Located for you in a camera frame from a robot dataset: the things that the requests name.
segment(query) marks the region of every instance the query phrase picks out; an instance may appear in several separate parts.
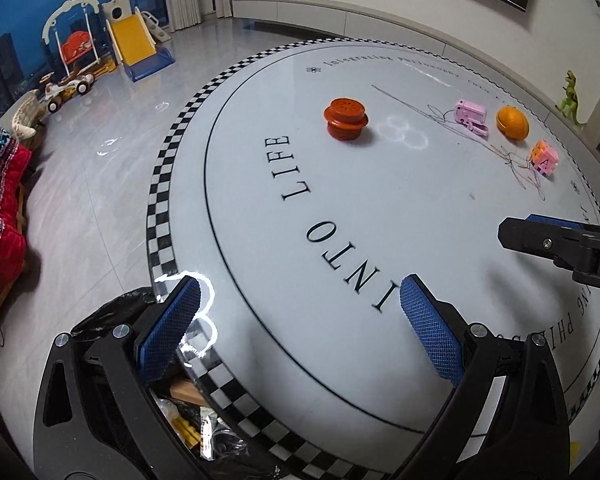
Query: dinosaur figurine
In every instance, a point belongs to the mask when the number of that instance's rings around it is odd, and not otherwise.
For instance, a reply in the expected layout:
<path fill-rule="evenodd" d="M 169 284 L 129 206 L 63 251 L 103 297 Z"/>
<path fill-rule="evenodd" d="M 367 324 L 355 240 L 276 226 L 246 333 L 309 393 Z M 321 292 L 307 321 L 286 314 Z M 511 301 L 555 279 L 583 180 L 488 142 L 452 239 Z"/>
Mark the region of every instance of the dinosaur figurine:
<path fill-rule="evenodd" d="M 564 91 L 567 92 L 565 97 L 559 105 L 555 107 L 562 112 L 567 118 L 571 119 L 577 126 L 582 126 L 584 123 L 578 122 L 578 94 L 576 94 L 576 76 L 573 75 L 571 70 L 567 71 L 567 77 L 564 78 L 567 82 L 567 86 L 563 87 Z"/>

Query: marble tile floor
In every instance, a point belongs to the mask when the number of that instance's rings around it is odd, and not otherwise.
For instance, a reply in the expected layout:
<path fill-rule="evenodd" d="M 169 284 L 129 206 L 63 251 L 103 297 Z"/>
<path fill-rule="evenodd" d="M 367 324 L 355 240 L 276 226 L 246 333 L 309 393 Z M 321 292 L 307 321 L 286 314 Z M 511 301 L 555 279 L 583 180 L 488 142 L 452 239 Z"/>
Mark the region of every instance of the marble tile floor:
<path fill-rule="evenodd" d="M 123 292 L 151 284 L 147 198 L 169 127 L 225 68 L 304 39 L 282 32 L 232 19 L 178 31 L 167 45 L 174 65 L 137 83 L 119 68 L 48 118 L 27 202 L 29 269 L 0 316 L 0 411 L 29 466 L 54 337 Z"/>

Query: table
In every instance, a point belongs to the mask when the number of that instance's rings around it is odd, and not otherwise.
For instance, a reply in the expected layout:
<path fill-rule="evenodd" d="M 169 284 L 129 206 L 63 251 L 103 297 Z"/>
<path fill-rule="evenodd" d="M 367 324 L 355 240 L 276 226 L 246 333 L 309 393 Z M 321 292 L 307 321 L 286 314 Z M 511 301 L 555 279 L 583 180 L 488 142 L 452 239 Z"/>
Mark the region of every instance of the table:
<path fill-rule="evenodd" d="M 352 142 L 326 131 L 339 97 L 366 107 Z M 460 99 L 486 106 L 487 140 L 455 123 Z M 527 140 L 496 129 L 505 105 L 526 114 Z M 541 139 L 560 156 L 549 178 L 526 163 Z M 600 290 L 500 246 L 500 222 L 532 213 L 600 224 L 577 163 L 522 103 L 421 50 L 308 41 L 225 70 L 180 113 L 154 169 L 148 257 L 159 296 L 183 273 L 200 281 L 180 357 L 227 422 L 300 476 L 376 480 L 451 391 L 400 309 L 412 272 L 468 323 L 543 332 L 570 420 L 586 402 L 600 372 Z"/>

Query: checkered border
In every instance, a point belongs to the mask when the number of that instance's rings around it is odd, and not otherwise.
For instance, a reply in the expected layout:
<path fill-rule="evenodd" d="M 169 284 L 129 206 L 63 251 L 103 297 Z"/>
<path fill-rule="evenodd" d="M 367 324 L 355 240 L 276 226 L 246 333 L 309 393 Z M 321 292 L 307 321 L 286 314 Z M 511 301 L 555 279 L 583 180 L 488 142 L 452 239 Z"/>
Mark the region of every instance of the checkered border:
<path fill-rule="evenodd" d="M 488 80 L 474 70 L 449 60 L 438 54 L 433 54 L 419 48 L 408 47 L 389 41 L 377 40 L 351 40 L 347 38 L 328 38 L 324 40 L 309 40 L 291 43 L 269 50 L 265 50 L 259 54 L 248 57 L 247 59 L 234 64 L 227 70 L 212 79 L 204 85 L 201 90 L 195 94 L 187 103 L 184 110 L 178 115 L 178 119 L 171 125 L 169 133 L 164 139 L 158 159 L 155 163 L 154 173 L 149 192 L 149 205 L 147 208 L 147 253 L 149 260 L 149 268 L 154 280 L 160 276 L 172 276 L 178 273 L 173 253 L 173 245 L 171 243 L 171 229 L 169 219 L 169 191 L 171 184 L 171 174 L 176 153 L 180 145 L 180 141 L 189 126 L 189 123 L 195 113 L 198 111 L 204 101 L 227 79 L 241 69 L 250 64 L 263 59 L 271 54 L 284 52 L 299 46 L 321 43 L 373 43 L 384 44 L 390 46 L 398 46 L 408 50 L 422 52 L 429 56 L 437 57 L 446 62 L 459 66 L 476 76 L 483 78 L 500 91 L 511 97 L 517 102 L 517 98 L 513 97 L 508 91 L 501 86 Z M 535 113 L 522 105 L 526 111 L 536 117 L 541 123 L 544 123 Z M 589 182 L 582 173 L 579 165 L 576 163 L 571 153 L 565 148 L 562 142 L 555 136 L 549 128 L 547 130 L 552 134 L 556 142 L 558 142 L 565 153 L 569 155 L 571 162 L 577 168 L 583 182 L 589 188 L 590 196 L 594 200 L 600 215 L 600 204 L 596 199 Z M 165 283 L 154 281 L 154 289 L 157 295 L 166 295 L 168 293 Z M 205 348 L 206 336 L 201 332 L 194 336 L 196 348 Z M 372 471 L 361 466 L 353 465 L 349 462 L 341 460 L 330 453 L 320 450 L 313 446 L 304 438 L 289 430 L 280 421 L 276 420 L 265 408 L 260 406 L 256 400 L 251 397 L 242 385 L 235 379 L 234 375 L 226 368 L 218 354 L 212 348 L 204 357 L 194 357 L 189 362 L 194 375 L 198 378 L 197 383 L 200 389 L 205 393 L 207 399 L 212 399 L 216 404 L 215 408 L 219 413 L 226 417 L 227 421 L 231 421 L 240 428 L 240 430 L 256 441 L 262 448 L 267 449 L 271 454 L 285 463 L 294 472 L 301 471 L 308 478 L 316 478 L 320 480 L 386 480 L 389 474 Z M 588 399 L 593 387 L 600 375 L 600 359 L 596 365 L 592 377 L 587 383 L 585 391 L 581 394 L 578 404 L 571 409 L 570 422 L 578 415 L 584 403 Z"/>

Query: silver bolt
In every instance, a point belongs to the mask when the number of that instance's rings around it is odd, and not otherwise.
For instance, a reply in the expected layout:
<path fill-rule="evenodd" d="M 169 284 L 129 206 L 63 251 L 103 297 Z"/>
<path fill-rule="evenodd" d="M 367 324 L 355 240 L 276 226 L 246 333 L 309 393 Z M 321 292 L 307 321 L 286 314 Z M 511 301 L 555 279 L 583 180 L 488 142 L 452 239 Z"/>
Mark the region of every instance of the silver bolt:
<path fill-rule="evenodd" d="M 533 334 L 531 336 L 531 341 L 533 341 L 537 346 L 544 346 L 546 343 L 546 339 L 542 334 Z"/>
<path fill-rule="evenodd" d="M 118 325 L 113 329 L 113 337 L 123 338 L 129 333 L 129 325 Z"/>
<path fill-rule="evenodd" d="M 485 326 L 478 323 L 471 325 L 471 333 L 476 337 L 485 337 L 489 332 Z"/>
<path fill-rule="evenodd" d="M 56 346 L 64 346 L 69 342 L 69 335 L 62 333 L 56 337 Z"/>

